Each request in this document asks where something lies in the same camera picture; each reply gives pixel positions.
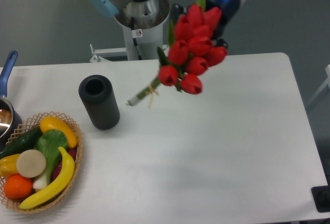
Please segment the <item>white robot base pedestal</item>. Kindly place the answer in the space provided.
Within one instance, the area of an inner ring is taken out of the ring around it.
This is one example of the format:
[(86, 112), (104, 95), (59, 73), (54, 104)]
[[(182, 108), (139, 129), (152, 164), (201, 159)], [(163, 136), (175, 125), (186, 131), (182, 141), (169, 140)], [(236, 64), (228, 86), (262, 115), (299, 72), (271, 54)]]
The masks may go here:
[(157, 59), (157, 48), (163, 46), (163, 25), (169, 17), (168, 0), (130, 2), (115, 20), (121, 25), (127, 59)]

